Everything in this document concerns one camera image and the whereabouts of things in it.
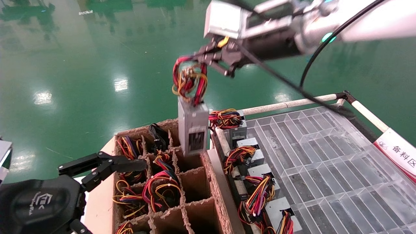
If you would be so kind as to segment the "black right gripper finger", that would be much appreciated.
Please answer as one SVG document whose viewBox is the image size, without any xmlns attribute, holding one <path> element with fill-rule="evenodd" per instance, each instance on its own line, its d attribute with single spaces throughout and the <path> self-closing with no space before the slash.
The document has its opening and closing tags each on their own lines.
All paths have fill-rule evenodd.
<svg viewBox="0 0 416 234">
<path fill-rule="evenodd" d="M 212 57 L 211 67 L 218 73 L 235 77 L 235 71 L 241 68 L 242 57 Z"/>
<path fill-rule="evenodd" d="M 212 42 L 202 46 L 199 51 L 193 55 L 183 55 L 177 59 L 178 63 L 182 62 L 227 62 L 227 56 L 224 55 L 224 50 L 227 42 Z"/>
</svg>

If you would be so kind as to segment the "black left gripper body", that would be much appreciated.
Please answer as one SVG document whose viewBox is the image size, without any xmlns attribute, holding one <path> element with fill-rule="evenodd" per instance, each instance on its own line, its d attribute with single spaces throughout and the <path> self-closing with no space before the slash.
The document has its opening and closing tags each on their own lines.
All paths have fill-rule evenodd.
<svg viewBox="0 0 416 234">
<path fill-rule="evenodd" d="M 71 234 L 84 214 L 85 190 L 67 175 L 1 185 L 2 234 Z"/>
</svg>

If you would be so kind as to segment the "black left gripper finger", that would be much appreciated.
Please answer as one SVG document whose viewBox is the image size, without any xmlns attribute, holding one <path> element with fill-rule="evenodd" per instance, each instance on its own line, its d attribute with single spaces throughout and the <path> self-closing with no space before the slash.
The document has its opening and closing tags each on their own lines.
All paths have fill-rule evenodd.
<svg viewBox="0 0 416 234">
<path fill-rule="evenodd" d="M 71 232 L 76 234 L 92 234 L 92 232 L 79 219 L 73 220 L 69 224 L 69 227 Z"/>
<path fill-rule="evenodd" d="M 89 175 L 82 179 L 82 186 L 85 191 L 91 192 L 115 172 L 142 172 L 146 169 L 146 160 L 129 160 L 125 156 L 111 156 L 100 151 L 60 165 L 58 173 L 59 175 L 73 177 L 91 171 Z"/>
</svg>

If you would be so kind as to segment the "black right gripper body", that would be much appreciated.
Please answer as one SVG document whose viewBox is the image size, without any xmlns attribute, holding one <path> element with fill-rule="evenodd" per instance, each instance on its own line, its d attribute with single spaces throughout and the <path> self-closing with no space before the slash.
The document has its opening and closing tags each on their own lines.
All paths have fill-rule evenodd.
<svg viewBox="0 0 416 234">
<path fill-rule="evenodd" d="M 277 31 L 254 38 L 232 40 L 227 46 L 228 65 L 247 65 L 252 62 L 243 55 L 241 48 L 254 54 L 259 60 L 274 60 L 300 55 L 295 43 L 295 31 Z"/>
</svg>

